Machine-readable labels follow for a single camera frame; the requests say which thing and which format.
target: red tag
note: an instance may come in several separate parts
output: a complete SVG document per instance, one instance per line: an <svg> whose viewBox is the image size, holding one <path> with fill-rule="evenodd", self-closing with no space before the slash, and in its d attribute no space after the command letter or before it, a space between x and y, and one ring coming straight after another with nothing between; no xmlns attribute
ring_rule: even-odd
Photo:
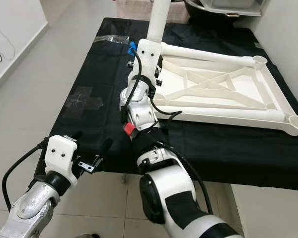
<svg viewBox="0 0 298 238"><path fill-rule="evenodd" d="M131 133L133 133L133 131L135 130L135 126L132 125L130 122L128 122L125 127L124 127L124 131L126 132L127 135L131 135Z"/></svg>

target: white tube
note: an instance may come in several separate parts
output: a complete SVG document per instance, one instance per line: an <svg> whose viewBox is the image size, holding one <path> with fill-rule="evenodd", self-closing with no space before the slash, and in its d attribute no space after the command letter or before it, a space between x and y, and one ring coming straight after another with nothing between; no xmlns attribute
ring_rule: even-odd
<svg viewBox="0 0 298 238"><path fill-rule="evenodd" d="M227 56L222 54L216 54L207 51L198 51L194 49L179 47L179 46L171 46L166 43L161 43L162 45L162 56L177 56L184 57L196 60L208 60L208 61L218 61L223 63L233 63L244 66L254 66L255 60L250 56Z"/></svg>
<svg viewBox="0 0 298 238"><path fill-rule="evenodd" d="M167 22L171 0L155 0L153 3L147 40L161 43Z"/></svg>
<svg viewBox="0 0 298 238"><path fill-rule="evenodd" d="M165 112L175 112L181 110L183 113L209 115L228 118L243 118L255 120L267 120L283 122L285 120L284 112L277 110L243 110L243 109L225 109L225 108L193 108L193 107L171 107L157 105L160 110Z"/></svg>

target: black tablecloth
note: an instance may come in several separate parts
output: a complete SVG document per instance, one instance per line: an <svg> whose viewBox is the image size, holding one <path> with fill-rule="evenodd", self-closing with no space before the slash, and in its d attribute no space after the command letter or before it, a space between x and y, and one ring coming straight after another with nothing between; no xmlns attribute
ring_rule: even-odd
<svg viewBox="0 0 298 238"><path fill-rule="evenodd" d="M138 42L148 22L105 18L97 35L129 36ZM256 47L248 29L206 29L168 24L163 41L187 48L234 56L268 56ZM131 142L120 124L119 94L127 86L129 46L93 43L51 135L83 131L80 153L92 157L106 138L114 140L104 171L137 173ZM267 66L298 114L298 102L271 61ZM203 180L298 190L298 136L242 126L173 121L169 140L194 165Z"/></svg>

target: white vertical pole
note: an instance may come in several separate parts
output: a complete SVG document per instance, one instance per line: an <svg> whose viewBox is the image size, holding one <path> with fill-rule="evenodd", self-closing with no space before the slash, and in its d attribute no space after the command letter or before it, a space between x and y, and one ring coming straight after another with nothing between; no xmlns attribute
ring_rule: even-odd
<svg viewBox="0 0 298 238"><path fill-rule="evenodd" d="M147 40L161 43L171 0L154 0Z"/></svg>

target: tiled floor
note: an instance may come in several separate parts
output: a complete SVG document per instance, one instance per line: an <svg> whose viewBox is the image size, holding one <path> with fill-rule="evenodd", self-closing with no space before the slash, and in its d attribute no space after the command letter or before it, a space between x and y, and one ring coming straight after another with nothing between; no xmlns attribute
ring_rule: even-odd
<svg viewBox="0 0 298 238"><path fill-rule="evenodd" d="M68 2L60 1L65 8ZM8 215L1 194L4 172L49 133L103 17L117 13L111 0L68 1L71 3L63 13L51 13L51 28L0 90L0 226ZM8 180L11 200L27 189L38 155L35 153L12 173ZM102 238L167 237L162 226L144 216L140 177L128 175L127 182L122 183L122 176L84 175L75 190L63 197L41 237L71 238L86 232L99 233ZM209 182L207 188L215 214L240 230L230 186ZM203 209L198 186L197 191Z"/></svg>

